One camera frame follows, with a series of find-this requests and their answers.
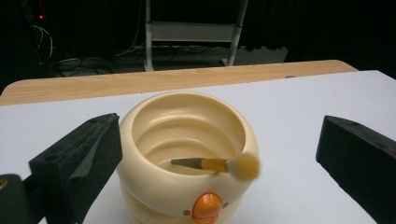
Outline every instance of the floor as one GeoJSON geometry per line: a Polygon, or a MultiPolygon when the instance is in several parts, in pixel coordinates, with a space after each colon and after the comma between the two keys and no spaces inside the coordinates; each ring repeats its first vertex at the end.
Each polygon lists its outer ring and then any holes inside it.
{"type": "MultiPolygon", "coordinates": [[[[224,47],[155,47],[152,51],[155,71],[223,66],[221,59],[228,58],[229,50],[224,47]]],[[[236,52],[233,65],[283,63],[288,50],[246,49],[236,52]]],[[[136,48],[127,53],[120,52],[113,60],[100,58],[73,58],[60,60],[54,70],[55,77],[76,77],[101,74],[144,72],[145,49],[136,48]]]]}

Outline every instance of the white tabletop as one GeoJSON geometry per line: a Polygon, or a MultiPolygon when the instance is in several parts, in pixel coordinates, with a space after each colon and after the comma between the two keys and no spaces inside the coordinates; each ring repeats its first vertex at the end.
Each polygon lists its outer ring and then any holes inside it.
{"type": "MultiPolygon", "coordinates": [[[[315,160],[323,117],[357,121],[396,139],[396,80],[377,71],[189,89],[238,109],[261,147],[262,175],[233,223],[375,223],[315,160]]],[[[149,92],[51,103],[0,106],[0,174],[30,174],[28,161],[87,119],[122,119],[149,92]]],[[[114,173],[85,223],[128,223],[114,173]]]]}

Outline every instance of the orange button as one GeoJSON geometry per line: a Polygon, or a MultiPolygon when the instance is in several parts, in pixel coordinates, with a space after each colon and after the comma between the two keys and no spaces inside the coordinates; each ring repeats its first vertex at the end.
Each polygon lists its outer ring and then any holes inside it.
{"type": "Polygon", "coordinates": [[[218,219],[220,211],[220,197],[214,193],[206,193],[195,202],[191,217],[197,224],[212,224],[218,219]]]}

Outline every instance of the wooden table edge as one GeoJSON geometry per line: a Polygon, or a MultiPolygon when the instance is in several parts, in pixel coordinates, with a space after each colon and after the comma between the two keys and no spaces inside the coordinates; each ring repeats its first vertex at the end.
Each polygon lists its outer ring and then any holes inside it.
{"type": "Polygon", "coordinates": [[[87,77],[25,79],[8,85],[0,105],[19,105],[74,100],[148,91],[247,83],[355,72],[356,68],[338,60],[268,63],[228,67],[194,68],[155,72],[110,74],[87,77]]]}

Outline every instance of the dark background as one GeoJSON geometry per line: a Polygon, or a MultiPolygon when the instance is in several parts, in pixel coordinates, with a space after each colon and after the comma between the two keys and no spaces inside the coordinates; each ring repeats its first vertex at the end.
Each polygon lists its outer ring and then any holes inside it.
{"type": "MultiPolygon", "coordinates": [[[[239,1],[152,0],[151,5],[153,20],[233,23],[239,1]]],[[[134,39],[135,46],[145,41],[144,0],[2,0],[0,17],[0,91],[16,80],[50,77],[49,68],[61,59],[112,60],[134,39]],[[37,54],[48,53],[37,50],[31,25],[48,30],[56,47],[49,61],[40,58],[41,64],[37,54]]],[[[239,45],[286,47],[285,62],[336,59],[396,77],[395,22],[385,0],[250,0],[239,45]]]]}

